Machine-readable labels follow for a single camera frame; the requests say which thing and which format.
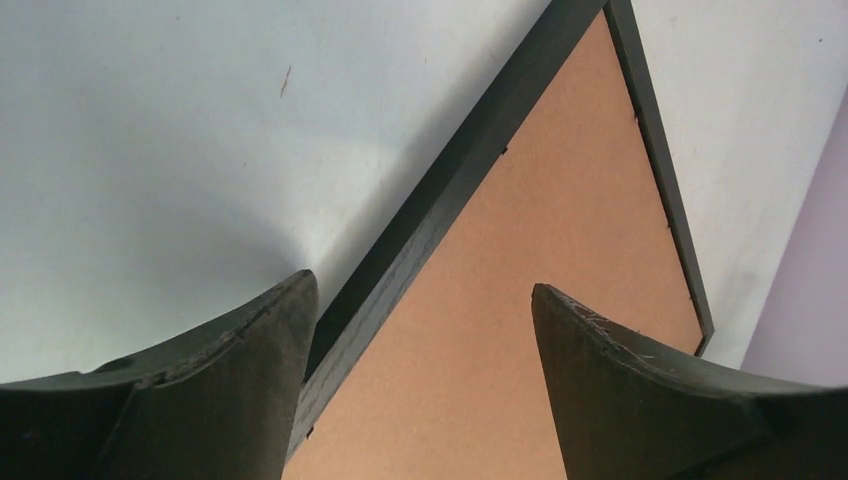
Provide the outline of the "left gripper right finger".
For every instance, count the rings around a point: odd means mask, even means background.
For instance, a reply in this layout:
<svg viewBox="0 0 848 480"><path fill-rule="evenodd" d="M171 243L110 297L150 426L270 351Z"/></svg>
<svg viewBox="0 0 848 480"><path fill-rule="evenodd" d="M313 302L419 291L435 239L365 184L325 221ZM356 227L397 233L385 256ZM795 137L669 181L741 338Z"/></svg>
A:
<svg viewBox="0 0 848 480"><path fill-rule="evenodd" d="M532 316L571 479L843 479L847 391L745 373L547 284Z"/></svg>

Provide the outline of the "brown frame backing board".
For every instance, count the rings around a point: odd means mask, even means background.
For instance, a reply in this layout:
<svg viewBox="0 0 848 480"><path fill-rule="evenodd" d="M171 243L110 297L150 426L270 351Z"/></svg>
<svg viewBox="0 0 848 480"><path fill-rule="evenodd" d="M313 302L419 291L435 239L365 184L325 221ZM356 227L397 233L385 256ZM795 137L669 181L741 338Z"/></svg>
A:
<svg viewBox="0 0 848 480"><path fill-rule="evenodd" d="M564 478L531 313L538 283L681 351L702 341L603 13L285 477Z"/></svg>

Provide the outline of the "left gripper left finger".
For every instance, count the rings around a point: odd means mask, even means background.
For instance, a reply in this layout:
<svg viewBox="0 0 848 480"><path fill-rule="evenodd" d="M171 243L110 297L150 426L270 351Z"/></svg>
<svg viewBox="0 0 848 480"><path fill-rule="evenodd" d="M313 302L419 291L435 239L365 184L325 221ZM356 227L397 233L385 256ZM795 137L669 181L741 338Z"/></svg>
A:
<svg viewBox="0 0 848 480"><path fill-rule="evenodd" d="M5 479L278 479L317 321L301 270L88 373L1 387Z"/></svg>

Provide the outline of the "black picture frame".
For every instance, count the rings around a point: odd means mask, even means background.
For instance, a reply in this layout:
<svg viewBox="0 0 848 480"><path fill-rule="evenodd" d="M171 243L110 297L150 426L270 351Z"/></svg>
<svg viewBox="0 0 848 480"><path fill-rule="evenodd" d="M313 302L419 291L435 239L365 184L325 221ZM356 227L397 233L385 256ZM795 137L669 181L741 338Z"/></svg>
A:
<svg viewBox="0 0 848 480"><path fill-rule="evenodd" d="M320 317L289 443L296 451L544 89L603 14L674 241L701 338L715 327L633 6L552 1Z"/></svg>

